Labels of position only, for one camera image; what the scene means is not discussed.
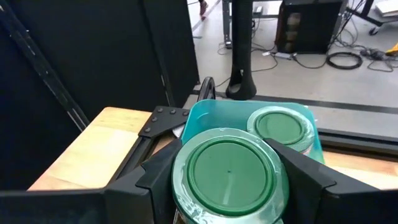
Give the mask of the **grey power strip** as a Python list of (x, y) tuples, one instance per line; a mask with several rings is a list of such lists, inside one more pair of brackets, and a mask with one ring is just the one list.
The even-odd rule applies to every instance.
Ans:
[(293, 56), (292, 54), (287, 54), (287, 53), (281, 53), (281, 52), (264, 52), (262, 53), (263, 56), (273, 56), (275, 58), (282, 58), (286, 60), (292, 60)]

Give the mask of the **black flared floor post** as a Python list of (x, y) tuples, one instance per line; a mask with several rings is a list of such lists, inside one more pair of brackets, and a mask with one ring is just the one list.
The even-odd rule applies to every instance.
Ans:
[(252, 0), (232, 0), (232, 67), (226, 96), (249, 100), (256, 95), (251, 74)]

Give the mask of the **black corner bracket plate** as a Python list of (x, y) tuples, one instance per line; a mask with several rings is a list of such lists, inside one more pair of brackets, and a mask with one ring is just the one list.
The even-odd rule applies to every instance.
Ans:
[(176, 138), (182, 135), (190, 110), (157, 106), (139, 132), (140, 137), (156, 138), (169, 131)]

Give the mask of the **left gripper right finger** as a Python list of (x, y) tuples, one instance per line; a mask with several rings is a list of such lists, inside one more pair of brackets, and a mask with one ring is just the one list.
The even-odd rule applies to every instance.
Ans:
[(379, 190), (271, 138), (289, 178), (284, 224), (398, 224), (398, 189)]

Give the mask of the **teal plastic bin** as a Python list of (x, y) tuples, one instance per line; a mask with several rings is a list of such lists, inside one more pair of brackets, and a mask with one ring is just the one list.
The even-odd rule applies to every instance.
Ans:
[(318, 137), (317, 127), (312, 112), (307, 106), (298, 103), (279, 103), (270, 101), (233, 101), (233, 100), (202, 100), (195, 103), (190, 111), (188, 121), (182, 133), (182, 142), (209, 129), (234, 128), (247, 131), (246, 125), (250, 115), (266, 106), (281, 106), (302, 113), (308, 118), (315, 132), (312, 150), (306, 156), (323, 163), (323, 150)]

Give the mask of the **black curtain partition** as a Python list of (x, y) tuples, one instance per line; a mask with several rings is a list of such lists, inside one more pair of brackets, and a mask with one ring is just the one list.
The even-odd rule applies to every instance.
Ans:
[(182, 107), (187, 0), (0, 0), (0, 190), (25, 190), (107, 107)]

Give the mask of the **black aluminium table rail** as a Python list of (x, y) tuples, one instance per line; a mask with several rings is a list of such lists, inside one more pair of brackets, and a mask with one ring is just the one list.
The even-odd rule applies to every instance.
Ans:
[(318, 128), (322, 147), (341, 152), (398, 158), (398, 138)]
[(116, 181), (122, 176), (134, 170), (141, 162), (148, 159), (155, 148), (157, 141), (152, 138), (138, 137), (125, 158), (122, 160), (109, 183)]

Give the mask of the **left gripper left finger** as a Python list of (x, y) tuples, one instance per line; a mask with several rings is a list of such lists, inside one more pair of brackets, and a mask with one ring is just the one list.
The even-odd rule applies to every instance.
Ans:
[(102, 189), (0, 192), (0, 224), (173, 224), (175, 139)]

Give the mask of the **black equipment cabinet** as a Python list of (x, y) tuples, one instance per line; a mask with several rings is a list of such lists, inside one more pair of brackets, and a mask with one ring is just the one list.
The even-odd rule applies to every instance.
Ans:
[(348, 0), (283, 0), (275, 44), (282, 53), (324, 54), (338, 32)]

